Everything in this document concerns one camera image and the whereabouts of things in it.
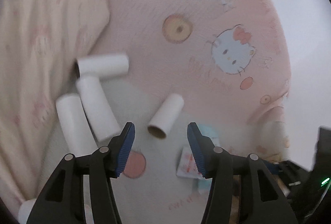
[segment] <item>toilet paper roll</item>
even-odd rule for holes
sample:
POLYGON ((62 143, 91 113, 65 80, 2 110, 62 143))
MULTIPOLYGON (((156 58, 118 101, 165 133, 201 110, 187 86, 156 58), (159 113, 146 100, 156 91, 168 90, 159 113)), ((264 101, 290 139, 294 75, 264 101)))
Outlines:
POLYGON ((184 106, 183 97, 172 93, 163 102, 148 124, 148 132, 157 138, 166 138, 184 106))
POLYGON ((36 199, 28 200, 22 203, 19 208, 19 214, 17 216, 17 220, 19 224, 26 224, 29 218, 29 215, 32 211, 32 208, 36 202, 36 199))
POLYGON ((121 129, 110 108, 98 77, 85 75, 76 81, 87 119, 95 137, 102 142, 121 129))
POLYGON ((80 157, 92 154, 98 149, 78 94, 65 94, 58 98, 56 109, 64 137, 72 154, 80 157))
POLYGON ((94 75, 99 78, 127 74, 129 58, 126 54, 93 55, 77 60, 77 77, 94 75))

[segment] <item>green led light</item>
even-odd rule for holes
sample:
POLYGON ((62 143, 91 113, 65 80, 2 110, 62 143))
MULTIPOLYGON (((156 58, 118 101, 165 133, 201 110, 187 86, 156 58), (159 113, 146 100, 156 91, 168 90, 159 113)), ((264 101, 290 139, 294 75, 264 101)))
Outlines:
POLYGON ((322 185, 321 185, 321 187, 322 186, 324 186, 328 181, 330 180, 330 178, 328 177, 327 179, 325 179, 323 182, 322 182, 322 185))

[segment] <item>cartoon cat face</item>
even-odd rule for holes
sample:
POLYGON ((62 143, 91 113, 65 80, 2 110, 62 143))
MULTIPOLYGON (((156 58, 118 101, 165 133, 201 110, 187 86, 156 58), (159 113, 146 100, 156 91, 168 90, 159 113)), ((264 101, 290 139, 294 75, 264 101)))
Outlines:
POLYGON ((248 43, 250 37, 251 34, 245 33, 240 26, 235 26, 217 36, 211 50, 215 64, 228 74, 244 71, 255 54, 255 48, 248 43))

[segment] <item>pink bow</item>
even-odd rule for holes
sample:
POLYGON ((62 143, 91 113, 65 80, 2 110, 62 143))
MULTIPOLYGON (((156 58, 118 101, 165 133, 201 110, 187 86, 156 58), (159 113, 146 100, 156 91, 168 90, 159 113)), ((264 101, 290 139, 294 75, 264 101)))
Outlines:
POLYGON ((250 33, 245 33, 245 30, 240 26, 238 26, 233 32, 233 39, 235 41, 240 40, 242 45, 248 43, 251 37, 252 35, 250 33))

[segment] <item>pink blanket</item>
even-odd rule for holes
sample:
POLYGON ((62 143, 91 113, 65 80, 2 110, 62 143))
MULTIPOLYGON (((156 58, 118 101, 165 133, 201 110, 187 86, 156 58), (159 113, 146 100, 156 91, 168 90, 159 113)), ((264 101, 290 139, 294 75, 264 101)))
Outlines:
MULTIPOLYGON (((94 52, 127 52, 127 80, 134 86, 160 100, 179 93, 187 113, 212 125, 245 128, 283 120, 291 72, 271 0, 110 4, 112 21, 94 52)), ((277 136, 281 146, 264 136, 254 149, 265 156, 280 153, 284 134, 277 136)))

